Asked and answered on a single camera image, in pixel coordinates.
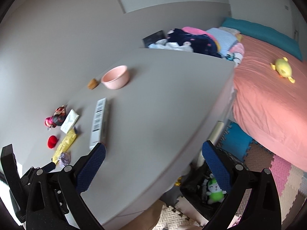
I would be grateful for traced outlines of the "light blue folded blanket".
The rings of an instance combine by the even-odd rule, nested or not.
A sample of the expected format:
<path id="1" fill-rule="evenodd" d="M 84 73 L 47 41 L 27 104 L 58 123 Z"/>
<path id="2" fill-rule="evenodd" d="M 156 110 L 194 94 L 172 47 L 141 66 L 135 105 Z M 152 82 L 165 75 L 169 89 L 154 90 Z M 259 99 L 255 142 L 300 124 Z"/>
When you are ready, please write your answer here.
<path id="1" fill-rule="evenodd" d="M 238 43 L 237 37 L 232 35 L 231 33 L 221 30 L 218 28 L 210 28 L 207 30 L 207 33 L 211 34 L 218 41 L 221 49 L 219 50 L 219 54 L 221 56 L 226 56 L 228 51 Z"/>

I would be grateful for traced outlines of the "brown plush bear piece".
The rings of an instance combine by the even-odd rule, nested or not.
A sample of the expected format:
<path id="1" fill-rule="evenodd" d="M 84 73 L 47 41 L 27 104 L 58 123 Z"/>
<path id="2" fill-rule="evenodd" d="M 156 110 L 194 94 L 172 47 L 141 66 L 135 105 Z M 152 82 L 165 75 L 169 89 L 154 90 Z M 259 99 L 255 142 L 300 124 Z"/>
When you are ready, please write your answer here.
<path id="1" fill-rule="evenodd" d="M 89 81 L 87 88 L 89 90 L 93 90 L 95 89 L 97 86 L 99 85 L 99 81 L 96 80 L 95 78 L 93 78 L 92 80 Z"/>

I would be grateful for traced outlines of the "lined paper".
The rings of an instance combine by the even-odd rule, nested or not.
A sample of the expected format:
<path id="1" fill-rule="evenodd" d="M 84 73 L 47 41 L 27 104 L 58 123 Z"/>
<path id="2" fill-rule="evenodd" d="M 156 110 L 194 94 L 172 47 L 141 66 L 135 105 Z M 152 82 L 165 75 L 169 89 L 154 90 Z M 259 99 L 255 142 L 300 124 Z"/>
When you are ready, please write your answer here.
<path id="1" fill-rule="evenodd" d="M 79 118 L 78 113 L 75 110 L 71 109 L 66 119 L 64 120 L 63 124 L 60 127 L 61 131 L 67 134 L 73 128 L 78 118 Z"/>

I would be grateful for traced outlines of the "yellow plush duck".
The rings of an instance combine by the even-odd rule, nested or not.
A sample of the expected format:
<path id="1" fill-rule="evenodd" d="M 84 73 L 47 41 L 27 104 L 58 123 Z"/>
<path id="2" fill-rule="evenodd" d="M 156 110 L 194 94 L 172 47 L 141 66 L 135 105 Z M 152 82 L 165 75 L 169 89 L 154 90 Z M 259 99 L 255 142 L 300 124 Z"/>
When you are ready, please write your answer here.
<path id="1" fill-rule="evenodd" d="M 274 71 L 277 71 L 282 78 L 287 78 L 291 83 L 295 83 L 295 79 L 292 77 L 292 68 L 286 57 L 277 59 L 275 63 L 271 63 L 270 66 Z"/>

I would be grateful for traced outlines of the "navy patterned clothing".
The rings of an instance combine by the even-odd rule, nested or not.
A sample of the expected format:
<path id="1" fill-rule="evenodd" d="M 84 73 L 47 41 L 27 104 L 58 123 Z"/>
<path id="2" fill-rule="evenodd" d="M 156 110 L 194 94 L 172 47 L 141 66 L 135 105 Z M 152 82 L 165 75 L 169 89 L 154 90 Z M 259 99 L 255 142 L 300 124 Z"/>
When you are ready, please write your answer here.
<path id="1" fill-rule="evenodd" d="M 208 35 L 193 35 L 181 29 L 173 29 L 167 33 L 167 41 L 180 46 L 191 46 L 193 52 L 221 58 L 219 46 Z"/>

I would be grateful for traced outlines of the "black red doll figure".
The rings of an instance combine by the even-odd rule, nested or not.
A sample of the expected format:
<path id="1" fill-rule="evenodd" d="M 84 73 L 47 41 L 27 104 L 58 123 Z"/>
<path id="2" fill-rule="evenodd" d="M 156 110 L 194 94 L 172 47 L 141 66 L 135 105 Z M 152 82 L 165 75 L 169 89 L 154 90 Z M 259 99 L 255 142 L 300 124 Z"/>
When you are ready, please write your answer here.
<path id="1" fill-rule="evenodd" d="M 66 120 L 67 114 L 66 114 L 66 106 L 62 105 L 60 107 L 58 107 L 55 110 L 55 113 L 53 114 L 53 124 L 55 126 L 61 126 L 64 121 Z"/>

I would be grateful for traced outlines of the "white barcode box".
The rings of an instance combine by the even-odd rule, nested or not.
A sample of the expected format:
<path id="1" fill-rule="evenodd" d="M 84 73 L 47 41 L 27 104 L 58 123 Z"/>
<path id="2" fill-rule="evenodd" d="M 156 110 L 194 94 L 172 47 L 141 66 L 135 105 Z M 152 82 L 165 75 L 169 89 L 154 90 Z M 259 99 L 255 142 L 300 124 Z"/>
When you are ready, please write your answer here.
<path id="1" fill-rule="evenodd" d="M 96 103 L 89 141 L 90 150 L 92 150 L 97 143 L 106 143 L 108 115 L 108 100 L 107 98 L 102 98 Z"/>

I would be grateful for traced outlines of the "white green plush bunny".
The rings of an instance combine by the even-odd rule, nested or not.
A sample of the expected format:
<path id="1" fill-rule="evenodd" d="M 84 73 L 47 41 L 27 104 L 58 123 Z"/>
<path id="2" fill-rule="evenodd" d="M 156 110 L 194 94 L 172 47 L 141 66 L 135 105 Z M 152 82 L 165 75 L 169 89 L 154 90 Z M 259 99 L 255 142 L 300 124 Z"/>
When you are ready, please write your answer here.
<path id="1" fill-rule="evenodd" d="M 223 202 L 227 191 L 222 190 L 215 178 L 212 178 L 208 182 L 208 191 L 206 192 L 208 198 L 208 204 L 216 202 Z"/>

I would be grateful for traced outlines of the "colourful foam floor mat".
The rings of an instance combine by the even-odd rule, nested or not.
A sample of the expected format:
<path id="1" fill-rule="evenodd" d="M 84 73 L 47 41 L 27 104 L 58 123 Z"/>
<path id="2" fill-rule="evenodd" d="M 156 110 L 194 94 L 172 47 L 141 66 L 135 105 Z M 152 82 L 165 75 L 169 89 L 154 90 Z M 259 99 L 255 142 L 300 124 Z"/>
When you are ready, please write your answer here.
<path id="1" fill-rule="evenodd" d="M 161 200 L 177 218 L 192 221 L 187 203 L 206 223 L 202 229 L 306 229 L 303 171 L 267 150 L 234 122 L 216 124 L 189 167 Z"/>

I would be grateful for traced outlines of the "pink bed sheet mattress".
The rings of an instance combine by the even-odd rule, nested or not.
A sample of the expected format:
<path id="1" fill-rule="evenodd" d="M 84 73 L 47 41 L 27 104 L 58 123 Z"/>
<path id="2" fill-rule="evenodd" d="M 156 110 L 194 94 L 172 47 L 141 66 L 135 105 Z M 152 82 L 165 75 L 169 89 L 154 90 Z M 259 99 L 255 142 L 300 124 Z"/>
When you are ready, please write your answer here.
<path id="1" fill-rule="evenodd" d="M 234 119 L 271 152 L 306 171 L 306 62 L 250 36 L 235 68 Z M 281 78 L 271 64 L 286 57 L 295 83 Z"/>

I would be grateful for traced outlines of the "pink plastic bowl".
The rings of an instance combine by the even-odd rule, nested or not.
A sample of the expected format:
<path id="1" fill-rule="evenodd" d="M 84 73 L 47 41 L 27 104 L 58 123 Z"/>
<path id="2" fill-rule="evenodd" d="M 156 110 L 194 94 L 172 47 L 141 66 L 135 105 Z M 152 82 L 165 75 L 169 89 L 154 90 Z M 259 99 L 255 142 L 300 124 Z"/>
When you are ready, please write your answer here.
<path id="1" fill-rule="evenodd" d="M 116 90 L 124 87 L 130 79 L 130 74 L 126 65 L 114 67 L 102 78 L 101 83 L 108 89 Z"/>

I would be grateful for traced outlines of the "black picture frame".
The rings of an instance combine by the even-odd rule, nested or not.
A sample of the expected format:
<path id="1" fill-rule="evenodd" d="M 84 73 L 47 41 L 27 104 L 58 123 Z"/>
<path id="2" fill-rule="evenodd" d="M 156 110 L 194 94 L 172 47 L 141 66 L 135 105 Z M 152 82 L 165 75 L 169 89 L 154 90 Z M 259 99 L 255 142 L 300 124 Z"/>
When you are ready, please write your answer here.
<path id="1" fill-rule="evenodd" d="M 160 30 L 156 33 L 153 33 L 145 38 L 143 38 L 143 44 L 145 48 L 149 48 L 149 45 L 154 44 L 155 42 L 165 39 L 165 33 L 163 30 Z"/>

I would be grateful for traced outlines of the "yellow snack wrapper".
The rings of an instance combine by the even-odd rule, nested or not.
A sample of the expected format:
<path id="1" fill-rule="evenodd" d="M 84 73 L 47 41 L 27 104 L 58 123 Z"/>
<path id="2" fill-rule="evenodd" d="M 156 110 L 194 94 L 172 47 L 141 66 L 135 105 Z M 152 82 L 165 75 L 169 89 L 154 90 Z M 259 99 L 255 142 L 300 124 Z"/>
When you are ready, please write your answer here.
<path id="1" fill-rule="evenodd" d="M 77 131 L 75 128 L 72 128 L 64 137 L 64 139 L 61 141 L 61 143 L 59 144 L 59 146 L 57 147 L 57 150 L 55 151 L 55 153 L 53 154 L 52 157 L 52 162 L 55 163 L 57 165 L 58 161 L 59 161 L 59 157 L 63 152 L 66 152 L 70 146 L 73 144 L 73 142 L 75 141 L 75 139 L 77 138 Z"/>

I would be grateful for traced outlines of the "teal pillow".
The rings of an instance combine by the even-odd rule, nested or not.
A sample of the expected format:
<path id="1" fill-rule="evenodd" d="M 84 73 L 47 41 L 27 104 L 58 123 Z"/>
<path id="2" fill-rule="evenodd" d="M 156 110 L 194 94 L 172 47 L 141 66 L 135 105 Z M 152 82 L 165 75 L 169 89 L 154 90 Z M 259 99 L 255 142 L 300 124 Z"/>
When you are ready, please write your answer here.
<path id="1" fill-rule="evenodd" d="M 298 43 L 294 39 L 271 27 L 234 18 L 226 18 L 221 26 L 236 29 L 243 35 L 267 42 L 291 54 L 298 60 L 303 61 Z"/>

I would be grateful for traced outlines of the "red plush heart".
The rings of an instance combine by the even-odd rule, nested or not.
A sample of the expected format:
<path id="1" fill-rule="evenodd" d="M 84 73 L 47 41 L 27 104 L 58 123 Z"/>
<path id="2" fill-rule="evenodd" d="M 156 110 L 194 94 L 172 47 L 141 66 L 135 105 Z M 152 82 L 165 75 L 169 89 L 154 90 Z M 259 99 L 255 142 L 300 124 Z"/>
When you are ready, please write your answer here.
<path id="1" fill-rule="evenodd" d="M 58 138 L 55 135 L 52 135 L 48 138 L 47 146 L 50 149 L 53 149 L 56 146 L 57 142 L 58 142 Z"/>

